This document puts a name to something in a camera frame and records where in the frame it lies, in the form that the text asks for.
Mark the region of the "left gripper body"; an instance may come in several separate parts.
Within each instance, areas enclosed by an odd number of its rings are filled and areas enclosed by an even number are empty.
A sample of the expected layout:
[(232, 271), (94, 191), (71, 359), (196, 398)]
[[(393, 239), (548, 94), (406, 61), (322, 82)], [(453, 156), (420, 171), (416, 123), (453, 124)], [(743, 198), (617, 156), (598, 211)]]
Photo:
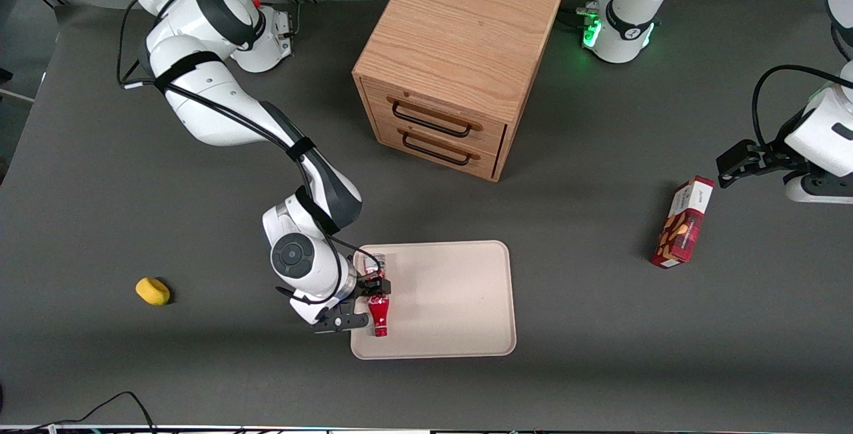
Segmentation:
[(837, 177), (852, 172), (851, 90), (826, 85), (813, 94), (786, 145), (820, 169)]

